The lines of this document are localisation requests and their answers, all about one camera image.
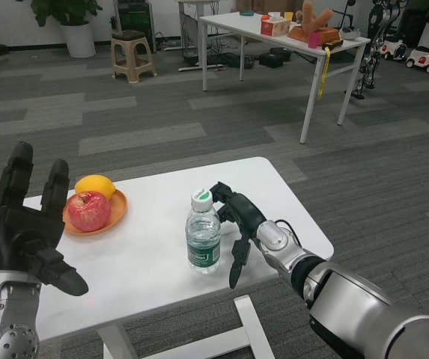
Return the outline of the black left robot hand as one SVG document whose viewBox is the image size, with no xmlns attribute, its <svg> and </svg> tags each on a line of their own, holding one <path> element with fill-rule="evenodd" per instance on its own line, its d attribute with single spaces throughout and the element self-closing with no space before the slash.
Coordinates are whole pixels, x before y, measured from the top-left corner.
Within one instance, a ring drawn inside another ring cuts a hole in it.
<svg viewBox="0 0 429 359">
<path fill-rule="evenodd" d="M 0 177 L 0 270 L 25 272 L 68 295 L 82 296 L 87 283 L 57 251 L 65 227 L 69 166 L 63 159 L 53 162 L 38 210 L 23 205 L 32 160 L 33 147 L 19 142 Z"/>
</svg>

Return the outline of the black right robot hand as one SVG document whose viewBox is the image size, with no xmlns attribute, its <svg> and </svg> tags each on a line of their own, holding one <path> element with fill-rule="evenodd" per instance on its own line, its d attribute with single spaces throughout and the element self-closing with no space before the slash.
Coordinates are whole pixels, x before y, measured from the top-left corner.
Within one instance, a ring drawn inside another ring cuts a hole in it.
<svg viewBox="0 0 429 359">
<path fill-rule="evenodd" d="M 222 203 L 222 207 L 217 211 L 219 220 L 222 223 L 226 221 L 235 223 L 240 231 L 240 238 L 234 242 L 231 250 L 234 260 L 229 274 L 229 286 L 234 289 L 243 267 L 247 264 L 251 242 L 258 246 L 258 227 L 267 219 L 244 194 L 232 191 L 222 182 L 217 182 L 210 192 L 214 203 Z"/>
</svg>

